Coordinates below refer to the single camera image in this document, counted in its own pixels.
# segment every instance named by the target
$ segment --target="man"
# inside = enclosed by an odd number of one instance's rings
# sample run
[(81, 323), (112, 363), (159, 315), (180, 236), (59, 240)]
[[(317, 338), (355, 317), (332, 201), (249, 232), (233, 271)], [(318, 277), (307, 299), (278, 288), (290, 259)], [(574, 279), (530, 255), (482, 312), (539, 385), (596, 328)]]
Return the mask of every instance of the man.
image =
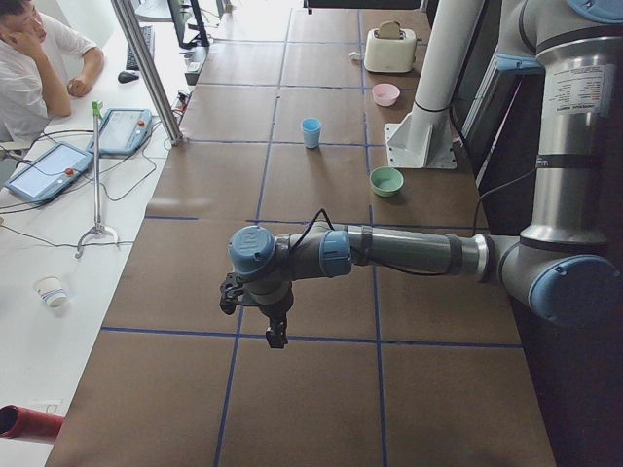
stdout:
[[(68, 80), (62, 56), (81, 56), (82, 72)], [(36, 138), (53, 117), (71, 114), (70, 95), (86, 95), (104, 55), (94, 42), (31, 0), (0, 0), (0, 124), (13, 139)]]

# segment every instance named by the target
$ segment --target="pink bowl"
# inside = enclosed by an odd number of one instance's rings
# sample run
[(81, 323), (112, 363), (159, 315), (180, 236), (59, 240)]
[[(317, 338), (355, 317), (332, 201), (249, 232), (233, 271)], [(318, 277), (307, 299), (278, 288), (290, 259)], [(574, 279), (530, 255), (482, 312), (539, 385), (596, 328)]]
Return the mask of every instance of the pink bowl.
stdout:
[(400, 89), (390, 83), (380, 83), (372, 88), (372, 98), (382, 107), (393, 105), (399, 95)]

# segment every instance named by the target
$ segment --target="green bowl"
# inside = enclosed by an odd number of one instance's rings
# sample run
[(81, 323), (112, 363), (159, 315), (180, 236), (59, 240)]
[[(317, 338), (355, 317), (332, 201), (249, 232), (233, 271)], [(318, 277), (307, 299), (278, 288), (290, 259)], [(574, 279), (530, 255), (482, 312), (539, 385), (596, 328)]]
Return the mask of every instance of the green bowl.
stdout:
[(380, 197), (392, 197), (400, 191), (404, 183), (402, 173), (393, 167), (375, 168), (370, 174), (372, 191)]

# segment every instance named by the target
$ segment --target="metal pole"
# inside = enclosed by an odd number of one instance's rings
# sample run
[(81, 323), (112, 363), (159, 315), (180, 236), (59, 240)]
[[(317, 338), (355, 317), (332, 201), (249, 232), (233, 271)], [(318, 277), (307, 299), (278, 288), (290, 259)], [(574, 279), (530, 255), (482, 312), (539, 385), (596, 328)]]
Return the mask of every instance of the metal pole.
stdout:
[(101, 204), (101, 195), (99, 193), (99, 115), (93, 112), (93, 171), (95, 172), (95, 228), (101, 227), (101, 213), (99, 205)]
[(449, 107), (485, 0), (440, 0), (413, 110), (385, 125), (387, 161), (395, 167), (456, 168)]
[(179, 129), (177, 120), (175, 120), (173, 111), (166, 100), (163, 83), (160, 81), (154, 60), (147, 49), (145, 41), (143, 40), (131, 2), (128, 0), (111, 1), (113, 8), (115, 9), (117, 19), (119, 20), (119, 25), (124, 30), (126, 39), (134, 50), (138, 67), (140, 68), (143, 79), (145, 80), (145, 85), (147, 86), (147, 91), (149, 91), (149, 95), (158, 109), (158, 115), (160, 116), (161, 122), (165, 126), (168, 139), (170, 140), (171, 145), (177, 146), (182, 141), (183, 135)]

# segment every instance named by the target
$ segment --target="cup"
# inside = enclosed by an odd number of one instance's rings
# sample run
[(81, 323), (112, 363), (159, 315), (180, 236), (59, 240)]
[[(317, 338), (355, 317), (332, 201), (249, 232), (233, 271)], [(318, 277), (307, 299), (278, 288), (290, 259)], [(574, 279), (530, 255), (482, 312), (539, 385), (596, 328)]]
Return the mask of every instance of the cup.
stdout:
[(53, 445), (63, 421), (64, 417), (51, 413), (5, 406), (0, 409), (0, 438)]
[(317, 148), (318, 144), (320, 144), (322, 122), (315, 118), (304, 119), (301, 122), (301, 130), (303, 131), (305, 147), (308, 149)]
[(50, 308), (57, 308), (67, 302), (67, 292), (54, 275), (39, 279), (35, 282), (34, 289)]

